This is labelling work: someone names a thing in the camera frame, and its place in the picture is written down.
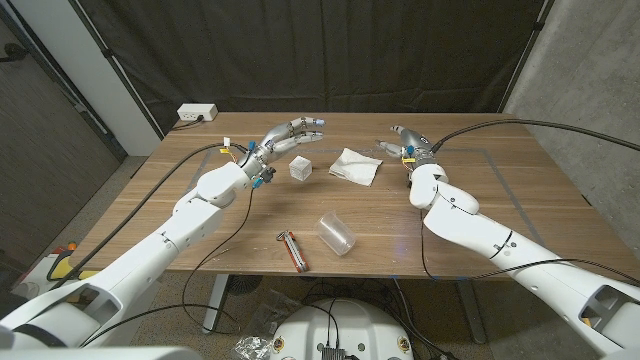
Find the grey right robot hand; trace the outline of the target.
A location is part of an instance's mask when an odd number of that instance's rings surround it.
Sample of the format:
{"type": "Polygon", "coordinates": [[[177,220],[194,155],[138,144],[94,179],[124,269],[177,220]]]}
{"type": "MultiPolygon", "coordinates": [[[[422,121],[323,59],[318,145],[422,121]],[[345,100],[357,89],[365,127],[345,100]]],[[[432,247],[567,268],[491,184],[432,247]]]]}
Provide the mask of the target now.
{"type": "Polygon", "coordinates": [[[422,134],[409,128],[394,125],[390,128],[400,137],[400,144],[393,144],[387,141],[377,140],[376,145],[383,149],[393,158],[415,160],[415,168],[425,164],[435,164],[436,159],[431,152],[432,144],[422,134]]]}

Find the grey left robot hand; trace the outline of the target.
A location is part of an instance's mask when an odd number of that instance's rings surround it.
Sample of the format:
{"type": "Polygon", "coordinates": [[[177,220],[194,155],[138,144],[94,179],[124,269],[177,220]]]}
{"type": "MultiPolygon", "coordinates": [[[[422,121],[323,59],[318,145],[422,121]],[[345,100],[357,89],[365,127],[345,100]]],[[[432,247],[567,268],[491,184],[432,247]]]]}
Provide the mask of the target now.
{"type": "Polygon", "coordinates": [[[325,124],[323,119],[312,117],[299,117],[279,124],[243,156],[239,166],[252,179],[298,145],[322,140],[323,133],[317,128],[325,124]]]}

